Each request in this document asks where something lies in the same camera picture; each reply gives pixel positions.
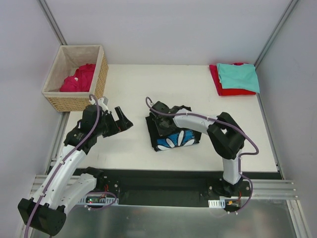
cable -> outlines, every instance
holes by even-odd
[[[146,97],[145,98],[145,103],[146,105],[149,107],[150,111],[154,112],[154,113],[157,113],[159,115],[162,115],[162,116],[166,116],[166,117],[175,117],[175,116],[194,116],[194,117],[198,117],[198,118],[202,118],[202,119],[206,119],[206,120],[211,120],[211,121],[214,121],[214,122],[217,122],[219,124],[222,124],[222,125],[225,125],[225,126],[228,126],[228,127],[231,127],[232,129],[234,129],[235,131],[239,132],[244,138],[247,139],[247,141],[249,141],[251,143],[251,145],[255,148],[255,152],[244,152],[244,153],[241,153],[238,155],[238,164],[239,164],[239,174],[241,175],[242,178],[246,179],[249,181],[250,183],[250,196],[248,198],[248,200],[246,201],[245,204],[243,204],[243,206],[239,209],[241,210],[242,208],[244,208],[251,200],[251,197],[252,197],[252,194],[253,194],[253,183],[251,181],[251,179],[249,179],[248,177],[246,177],[245,175],[243,175],[241,173],[241,156],[244,156],[244,155],[257,155],[259,153],[259,148],[257,147],[257,145],[250,139],[250,137],[248,137],[240,128],[234,126],[234,125],[231,125],[227,122],[224,122],[224,121],[220,121],[220,120],[217,120],[217,119],[214,119],[214,118],[209,118],[209,117],[206,117],[206,116],[203,116],[203,115],[200,115],[200,114],[197,114],[197,113],[189,113],[189,112],[186,112],[186,113],[174,113],[174,114],[168,114],[168,113],[161,113],[155,109],[153,109],[151,107],[151,105],[149,104],[149,102],[152,104],[153,101],[151,100],[150,97]]]
[[[82,139],[82,141],[80,141],[80,142],[78,143],[78,145],[76,145],[76,147],[74,147],[74,148],[64,157],[64,159],[62,160],[63,162],[65,162],[65,161],[68,159],[68,157],[69,157],[74,151],[76,151],[76,150],[89,138],[89,136],[91,136],[91,134],[94,132],[94,130],[95,130],[97,124],[98,124],[99,116],[100,116],[100,108],[99,108],[99,105],[98,105],[98,100],[97,100],[97,98],[96,98],[93,94],[90,94],[90,95],[89,95],[89,99],[91,100],[92,98],[95,100],[96,106],[97,106],[97,118],[96,118],[95,124],[94,124],[93,128],[91,128],[91,130],[89,131],[89,133]],[[51,182],[53,181],[54,177],[56,176],[58,170],[60,169],[60,167],[61,167],[62,165],[63,165],[63,164],[61,164],[61,163],[58,164],[57,168],[54,170],[52,176],[50,177],[48,183],[45,185],[42,194],[45,194],[45,192],[48,190],[48,188],[49,188]],[[24,238],[28,238],[28,233],[29,233],[31,221],[32,221],[32,219],[33,219],[33,217],[34,217],[34,214],[35,214],[36,210],[38,209],[38,207],[39,207],[39,205],[40,205],[40,203],[41,203],[41,201],[42,201],[42,198],[43,198],[43,196],[40,196],[40,197],[39,197],[37,203],[35,204],[35,206],[34,206],[32,212],[31,212],[31,215],[30,215],[30,217],[29,217],[29,220],[28,220],[28,222],[27,222],[27,224],[26,224],[26,228],[25,228],[25,232],[24,232]]]
[[[100,193],[101,192],[89,192],[87,194],[100,194]],[[104,210],[104,209],[108,208],[109,206],[111,206],[112,204],[114,204],[117,201],[117,196],[114,193],[112,193],[112,192],[102,192],[102,193],[113,196],[114,197],[113,202],[111,202],[110,204],[108,204],[106,206],[102,206],[101,208],[92,208],[92,207],[90,207],[90,210],[101,211],[101,210]]]

red cloth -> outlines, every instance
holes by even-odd
[[[243,65],[243,63],[234,63],[234,65]],[[219,96],[237,96],[237,95],[255,95],[255,92],[251,92],[245,89],[227,88],[223,89],[219,80],[217,65],[209,65],[210,72],[214,84]]]
[[[73,76],[65,78],[60,92],[89,92],[95,72],[95,64],[86,64],[76,69]]]

wicker basket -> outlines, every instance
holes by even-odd
[[[59,92],[64,79],[87,63],[96,64],[90,91]],[[102,46],[60,46],[42,93],[58,112],[83,111],[90,104],[89,94],[94,94],[97,99],[104,95],[107,72]]]

white table surface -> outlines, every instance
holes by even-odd
[[[169,107],[186,105],[192,111],[219,115],[228,112],[258,145],[260,153],[244,156],[242,171],[276,172],[272,150],[256,96],[220,97],[208,66],[195,65],[109,65],[104,95],[117,119],[114,107],[121,106],[134,124],[123,133],[98,138],[80,168],[221,171],[222,159],[208,136],[200,144],[155,152],[151,146],[145,117],[149,109],[145,97]],[[76,125],[82,112],[71,112],[66,134]],[[244,152],[254,151],[245,142]]]

metal frame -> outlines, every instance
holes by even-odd
[[[52,30],[54,31],[59,43],[61,45],[67,45],[66,40],[63,37],[63,34],[46,2],[46,0],[37,0],[41,9],[43,10],[44,15],[46,16]],[[282,17],[280,18],[279,22],[277,23],[276,27],[274,28],[272,34],[270,35],[269,39],[267,40],[265,46],[263,47],[258,59],[255,62],[255,67],[258,68],[264,57],[266,56],[268,50],[270,49],[272,43],[280,33],[282,27],[284,26],[285,22],[288,20],[291,13],[294,11],[296,6],[298,5],[300,0],[290,0],[289,5],[287,6],[286,10],[284,11]],[[261,101],[260,96],[258,95],[258,101],[260,105],[260,109],[262,112],[262,116],[264,119],[265,127],[267,130],[267,134],[269,137],[269,141],[271,144],[271,148],[273,151],[274,159],[277,164],[280,164],[278,161],[278,156],[275,151],[274,143],[271,137],[271,133],[269,131],[269,126],[266,120],[265,111],[263,108],[263,104]],[[55,141],[52,146],[51,155],[49,158],[47,171],[51,168],[54,164],[56,157],[58,156],[59,148],[61,145],[61,141],[63,138],[63,134],[66,128],[66,124],[68,121],[69,113],[63,113],[62,118],[60,120],[57,134]],[[35,178],[35,182],[33,184],[31,194],[38,189],[39,185],[42,184],[46,176],[37,175]],[[73,184],[79,176],[72,176],[68,185]],[[254,182],[254,195],[253,199],[282,199],[287,200],[287,204],[290,210],[291,218],[293,221],[294,228],[296,230],[296,235],[299,238],[311,238],[311,234],[309,232],[307,222],[303,216],[302,208],[300,205],[300,201],[298,200],[297,190],[293,181],[290,180],[263,180],[263,179],[253,179]]]
[[[47,175],[36,175],[31,194],[34,194],[42,185]],[[66,189],[74,184],[80,176],[72,176]],[[253,179],[253,199],[269,200],[299,200],[295,184],[291,180]]]
[[[275,41],[276,37],[280,33],[281,29],[283,28],[284,24],[288,20],[289,16],[292,14],[292,12],[295,10],[295,7],[298,5],[298,3],[301,0],[291,0],[286,8],[286,10],[283,12],[281,18],[279,19],[277,25],[275,26],[274,30],[272,31],[271,35],[269,36],[267,42],[265,43],[259,57],[257,58],[255,62],[256,69],[259,67],[260,63],[266,56],[267,52],[269,51],[271,45]]]
[[[37,1],[41,7],[46,19],[47,19],[47,21],[49,22],[52,30],[54,31],[59,43],[62,46],[67,45],[67,42],[66,42],[65,38],[63,37],[63,34],[61,33],[59,26],[58,26],[53,14],[52,14],[50,8],[49,8],[49,5],[47,4],[46,0],[37,0]]]

